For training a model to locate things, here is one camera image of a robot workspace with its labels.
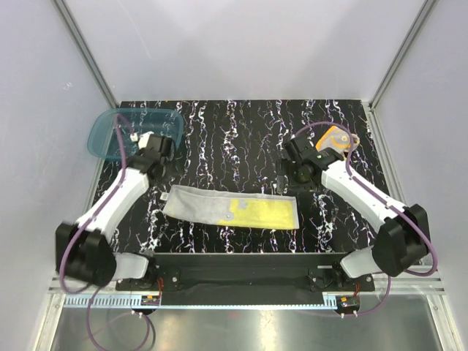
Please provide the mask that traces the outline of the grey yellow frog towel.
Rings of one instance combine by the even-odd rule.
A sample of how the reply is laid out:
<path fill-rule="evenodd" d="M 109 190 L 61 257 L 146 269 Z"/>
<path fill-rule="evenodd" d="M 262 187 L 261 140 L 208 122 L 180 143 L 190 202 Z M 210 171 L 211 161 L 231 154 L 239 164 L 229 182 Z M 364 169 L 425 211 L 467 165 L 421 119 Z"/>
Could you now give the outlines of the grey yellow frog towel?
<path fill-rule="evenodd" d="M 174 185 L 163 214 L 192 223 L 269 230 L 297 230 L 294 197 L 222 192 Z"/>

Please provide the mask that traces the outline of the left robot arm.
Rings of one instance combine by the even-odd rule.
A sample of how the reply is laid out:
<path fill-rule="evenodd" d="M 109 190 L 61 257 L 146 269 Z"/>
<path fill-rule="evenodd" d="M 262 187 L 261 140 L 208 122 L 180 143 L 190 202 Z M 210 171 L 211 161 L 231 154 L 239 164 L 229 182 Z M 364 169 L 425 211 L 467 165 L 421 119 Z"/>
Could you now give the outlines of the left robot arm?
<path fill-rule="evenodd" d="M 122 158 L 121 169 L 101 198 L 73 223 L 56 229 L 56 271 L 61 288 L 69 277 L 96 287 L 132 279 L 141 289 L 151 289 L 158 272 L 143 254 L 115 253 L 110 246 L 121 220 L 134 203 L 166 173 L 173 159 L 173 139 L 147 132 L 137 141 L 137 152 Z"/>

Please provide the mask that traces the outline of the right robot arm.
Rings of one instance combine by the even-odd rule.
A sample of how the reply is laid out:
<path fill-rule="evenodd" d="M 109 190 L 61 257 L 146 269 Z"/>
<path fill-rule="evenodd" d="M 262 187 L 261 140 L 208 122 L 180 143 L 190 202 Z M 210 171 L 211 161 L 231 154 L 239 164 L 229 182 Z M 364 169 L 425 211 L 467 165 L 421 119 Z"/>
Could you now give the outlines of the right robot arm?
<path fill-rule="evenodd" d="M 287 158 L 276 163 L 277 192 L 328 189 L 351 205 L 372 227 L 372 246 L 346 254 L 332 271 L 332 281 L 348 290 L 371 273 L 396 277 L 429 253 L 429 221 L 418 204 L 406 206 L 380 191 L 348 164 L 357 135 L 330 128 L 317 145 L 305 134 L 284 143 Z"/>

